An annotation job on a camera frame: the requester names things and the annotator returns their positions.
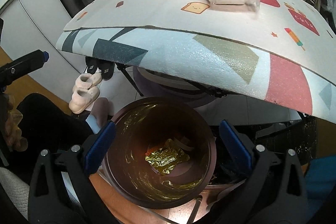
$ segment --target gold foil wrapper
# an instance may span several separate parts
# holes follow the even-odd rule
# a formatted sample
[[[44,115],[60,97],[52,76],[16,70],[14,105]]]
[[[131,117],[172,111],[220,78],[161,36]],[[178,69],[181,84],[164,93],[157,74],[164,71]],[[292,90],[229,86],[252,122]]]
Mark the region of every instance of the gold foil wrapper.
[[[170,174],[176,165],[190,160],[190,157],[172,139],[168,139],[162,148],[146,153],[145,160],[164,176]]]

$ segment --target wooden floor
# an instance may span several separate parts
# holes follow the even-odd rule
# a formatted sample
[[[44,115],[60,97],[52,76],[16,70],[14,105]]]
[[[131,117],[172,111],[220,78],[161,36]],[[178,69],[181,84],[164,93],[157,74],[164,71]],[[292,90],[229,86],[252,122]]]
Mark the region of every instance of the wooden floor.
[[[95,187],[101,199],[104,201],[106,206],[109,208],[111,213],[117,217],[124,224],[166,224],[167,222],[157,218],[156,216],[148,213],[138,207],[137,205],[126,200],[122,195],[120,195],[115,188],[108,184],[99,174],[94,174],[90,176],[91,183]],[[209,203],[216,200],[219,192],[224,190],[231,185],[228,184],[225,187],[219,189],[204,190],[201,193],[203,197],[201,206],[196,215],[195,221],[200,219],[205,215],[206,207]],[[192,200],[180,207],[166,209],[166,210],[154,210],[160,215],[173,220],[179,224],[186,224],[191,211],[194,208],[195,200]]]
[[[316,119],[317,158],[336,155],[336,124]]]
[[[12,60],[0,47],[0,66],[10,63]],[[55,105],[57,105],[66,114],[71,114],[68,103],[58,98],[56,95],[48,91],[46,88],[37,83],[29,75],[25,75],[20,79],[14,81],[10,86],[7,87],[6,93],[11,94],[15,98],[15,107],[29,94],[40,93],[49,100],[51,100]]]

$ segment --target blue gripper pad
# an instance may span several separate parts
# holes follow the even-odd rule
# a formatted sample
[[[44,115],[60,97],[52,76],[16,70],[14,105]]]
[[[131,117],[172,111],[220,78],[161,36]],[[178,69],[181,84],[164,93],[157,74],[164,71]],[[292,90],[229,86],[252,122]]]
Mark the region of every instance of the blue gripper pad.
[[[97,172],[105,154],[110,148],[116,136],[115,123],[111,121],[108,122],[108,124],[102,128],[97,135],[97,139],[84,157],[84,173],[87,176]]]
[[[254,147],[252,141],[246,135],[238,133],[225,120],[219,125],[219,136],[236,168],[248,177],[252,172],[252,148]]]

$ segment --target metal screw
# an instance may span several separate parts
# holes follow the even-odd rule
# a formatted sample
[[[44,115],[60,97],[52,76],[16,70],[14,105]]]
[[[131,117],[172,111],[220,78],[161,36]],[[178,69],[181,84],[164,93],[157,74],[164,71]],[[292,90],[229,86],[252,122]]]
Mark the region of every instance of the metal screw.
[[[265,151],[265,146],[261,145],[261,144],[258,144],[256,147],[255,147],[259,152],[264,152]]]
[[[47,149],[43,149],[42,151],[41,151],[41,156],[46,156],[48,154],[48,150]]]
[[[293,149],[288,149],[288,153],[289,153],[291,156],[295,156],[295,154],[296,154],[295,150],[293,150]]]
[[[72,152],[78,152],[81,149],[81,147],[78,144],[75,144],[73,147],[71,147]]]

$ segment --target toast graphic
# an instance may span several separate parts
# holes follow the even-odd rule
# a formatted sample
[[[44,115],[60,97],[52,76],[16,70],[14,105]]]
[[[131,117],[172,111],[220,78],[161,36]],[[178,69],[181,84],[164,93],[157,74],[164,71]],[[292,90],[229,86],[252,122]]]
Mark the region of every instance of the toast graphic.
[[[210,6],[205,4],[205,3],[190,2],[186,6],[184,6],[181,10],[199,15],[199,14],[203,13],[208,8],[210,8]]]

